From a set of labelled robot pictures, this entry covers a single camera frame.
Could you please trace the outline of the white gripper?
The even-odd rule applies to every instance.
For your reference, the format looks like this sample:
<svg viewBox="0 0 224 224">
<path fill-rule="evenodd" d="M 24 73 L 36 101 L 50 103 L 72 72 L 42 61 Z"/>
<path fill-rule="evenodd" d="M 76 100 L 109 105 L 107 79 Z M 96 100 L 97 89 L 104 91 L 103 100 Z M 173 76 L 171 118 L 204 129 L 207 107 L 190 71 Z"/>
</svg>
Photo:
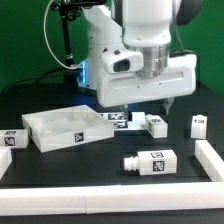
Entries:
<svg viewBox="0 0 224 224">
<path fill-rule="evenodd" d="M 97 99 L 101 106 L 112 107 L 168 98 L 163 107 L 168 115 L 172 97 L 192 94 L 196 89 L 195 54 L 170 58 L 163 72 L 152 78 L 140 78 L 135 72 L 98 76 Z"/>
</svg>

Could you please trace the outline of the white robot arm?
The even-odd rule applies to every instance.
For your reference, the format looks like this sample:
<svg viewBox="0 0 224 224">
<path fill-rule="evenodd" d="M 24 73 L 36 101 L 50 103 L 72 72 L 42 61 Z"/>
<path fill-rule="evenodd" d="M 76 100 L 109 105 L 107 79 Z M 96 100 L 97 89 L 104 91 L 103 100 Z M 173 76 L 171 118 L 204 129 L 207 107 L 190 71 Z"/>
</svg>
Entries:
<svg viewBox="0 0 224 224">
<path fill-rule="evenodd" d="M 88 56 L 85 87 L 113 107 L 190 95 L 197 56 L 170 51 L 171 35 L 190 23 L 203 0 L 111 0 L 85 7 Z"/>
</svg>

